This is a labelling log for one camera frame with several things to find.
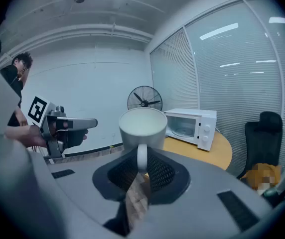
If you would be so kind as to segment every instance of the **person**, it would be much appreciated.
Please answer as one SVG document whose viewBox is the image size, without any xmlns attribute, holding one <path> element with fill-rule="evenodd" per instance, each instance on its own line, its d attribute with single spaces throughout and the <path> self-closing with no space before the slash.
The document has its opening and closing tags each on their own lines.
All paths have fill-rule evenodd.
<svg viewBox="0 0 285 239">
<path fill-rule="evenodd" d="M 21 111 L 22 94 L 21 91 L 27 81 L 29 70 L 32 66 L 33 59 L 29 52 L 24 52 L 15 56 L 12 60 L 12 64 L 8 65 L 0 70 L 0 73 L 12 87 L 12 89 L 20 97 L 19 103 L 9 119 L 8 126 L 25 126 L 27 125 L 27 119 Z"/>
</svg>

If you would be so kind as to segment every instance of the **black office chair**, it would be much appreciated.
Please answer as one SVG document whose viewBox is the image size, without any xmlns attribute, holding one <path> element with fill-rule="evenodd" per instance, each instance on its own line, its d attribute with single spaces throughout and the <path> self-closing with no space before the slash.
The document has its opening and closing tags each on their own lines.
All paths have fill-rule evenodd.
<svg viewBox="0 0 285 239">
<path fill-rule="evenodd" d="M 274 166 L 279 164 L 282 125 L 281 116 L 273 112 L 262 112 L 259 122 L 246 123 L 247 163 L 238 179 L 255 164 L 266 163 Z"/>
</svg>

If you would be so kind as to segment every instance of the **fan blade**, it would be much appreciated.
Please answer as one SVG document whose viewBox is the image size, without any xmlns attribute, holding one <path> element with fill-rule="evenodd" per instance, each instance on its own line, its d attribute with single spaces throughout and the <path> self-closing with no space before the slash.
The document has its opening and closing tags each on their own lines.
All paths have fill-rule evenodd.
<svg viewBox="0 0 285 239">
<path fill-rule="evenodd" d="M 143 102 L 140 96 L 138 96 L 135 92 L 134 92 L 134 95 L 138 98 L 139 101 Z"/>
<path fill-rule="evenodd" d="M 160 103 L 160 101 L 153 101 L 153 102 L 148 103 L 148 105 L 154 105 L 154 104 L 157 104 L 157 103 Z"/>
</svg>

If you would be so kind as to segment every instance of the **electric fan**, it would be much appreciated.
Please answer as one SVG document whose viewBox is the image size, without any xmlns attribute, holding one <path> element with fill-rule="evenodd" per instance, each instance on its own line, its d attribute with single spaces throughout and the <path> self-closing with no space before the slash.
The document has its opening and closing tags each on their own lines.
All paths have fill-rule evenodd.
<svg viewBox="0 0 285 239">
<path fill-rule="evenodd" d="M 139 107 L 150 107 L 161 111 L 162 99 L 157 90 L 149 86 L 135 88 L 127 100 L 128 110 Z"/>
</svg>

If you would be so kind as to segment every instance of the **wooden table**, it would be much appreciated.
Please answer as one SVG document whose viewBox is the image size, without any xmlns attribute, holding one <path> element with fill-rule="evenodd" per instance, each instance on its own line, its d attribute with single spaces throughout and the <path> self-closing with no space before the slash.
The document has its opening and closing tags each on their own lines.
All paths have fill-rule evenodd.
<svg viewBox="0 0 285 239">
<path fill-rule="evenodd" d="M 201 160 L 216 165 L 224 170 L 228 168 L 232 159 L 232 148 L 230 143 L 218 132 L 215 132 L 210 151 L 198 149 L 194 144 L 171 137 L 164 140 L 163 150 Z"/>
</svg>

